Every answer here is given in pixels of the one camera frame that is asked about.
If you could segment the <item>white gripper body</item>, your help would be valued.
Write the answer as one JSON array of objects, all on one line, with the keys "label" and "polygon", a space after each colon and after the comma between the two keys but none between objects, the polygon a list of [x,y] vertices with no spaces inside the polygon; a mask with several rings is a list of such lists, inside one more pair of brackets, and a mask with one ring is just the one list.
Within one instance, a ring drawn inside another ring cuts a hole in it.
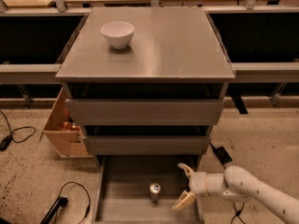
[{"label": "white gripper body", "polygon": [[190,191],[196,198],[220,196],[225,191],[222,173],[195,172],[189,175],[188,178]]}]

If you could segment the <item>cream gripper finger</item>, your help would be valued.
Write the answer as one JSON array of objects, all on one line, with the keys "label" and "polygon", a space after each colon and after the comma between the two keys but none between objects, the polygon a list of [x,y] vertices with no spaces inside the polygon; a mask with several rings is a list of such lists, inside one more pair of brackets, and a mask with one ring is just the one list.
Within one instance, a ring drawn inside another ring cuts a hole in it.
[{"label": "cream gripper finger", "polygon": [[195,174],[195,171],[194,171],[191,167],[189,167],[187,164],[185,164],[185,163],[179,163],[179,164],[178,164],[178,167],[179,167],[181,170],[184,171],[185,175],[186,175],[189,179],[191,179],[191,178],[194,176],[194,174]]},{"label": "cream gripper finger", "polygon": [[196,201],[196,195],[191,191],[184,190],[172,206],[173,211],[180,211]]}]

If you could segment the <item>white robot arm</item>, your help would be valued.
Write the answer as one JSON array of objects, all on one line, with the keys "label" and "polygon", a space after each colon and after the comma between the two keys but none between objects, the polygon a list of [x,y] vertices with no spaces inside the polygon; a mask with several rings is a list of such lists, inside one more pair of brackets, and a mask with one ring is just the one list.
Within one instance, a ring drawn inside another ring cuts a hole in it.
[{"label": "white robot arm", "polygon": [[173,205],[180,211],[196,200],[219,196],[235,203],[246,203],[254,199],[286,224],[299,224],[299,201],[256,178],[240,166],[232,165],[223,173],[195,172],[187,164],[179,163],[189,179],[189,191],[184,190]]}]

